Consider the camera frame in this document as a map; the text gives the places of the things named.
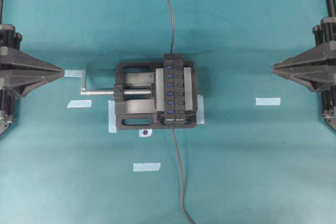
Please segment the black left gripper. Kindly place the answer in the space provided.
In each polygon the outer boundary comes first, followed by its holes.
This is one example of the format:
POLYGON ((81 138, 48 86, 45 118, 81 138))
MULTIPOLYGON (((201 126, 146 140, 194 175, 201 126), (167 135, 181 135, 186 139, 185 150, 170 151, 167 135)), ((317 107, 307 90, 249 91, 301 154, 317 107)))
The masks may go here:
POLYGON ((34 70, 1 71, 1 135, 14 122, 15 97, 25 97, 64 76, 62 68, 20 51, 22 39, 13 25, 1 25, 1 69, 34 70))

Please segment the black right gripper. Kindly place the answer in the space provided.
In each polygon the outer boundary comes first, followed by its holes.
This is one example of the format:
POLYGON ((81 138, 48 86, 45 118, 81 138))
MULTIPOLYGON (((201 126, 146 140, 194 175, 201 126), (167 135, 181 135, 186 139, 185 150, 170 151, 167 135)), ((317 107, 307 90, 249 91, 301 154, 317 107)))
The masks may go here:
POLYGON ((311 92, 321 93, 322 117, 335 131, 335 82, 308 80, 280 71, 297 67, 335 66, 335 17, 323 18, 320 25, 313 27, 312 32, 316 47, 275 64, 272 73, 300 84, 311 92))

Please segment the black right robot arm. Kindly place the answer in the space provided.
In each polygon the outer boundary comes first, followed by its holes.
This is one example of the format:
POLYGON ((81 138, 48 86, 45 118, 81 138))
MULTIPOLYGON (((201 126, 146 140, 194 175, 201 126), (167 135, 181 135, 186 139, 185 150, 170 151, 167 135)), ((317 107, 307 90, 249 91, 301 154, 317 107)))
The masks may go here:
POLYGON ((335 130, 335 0, 326 0, 328 16, 312 29, 316 46, 273 65, 271 72, 320 93, 322 117, 335 130))

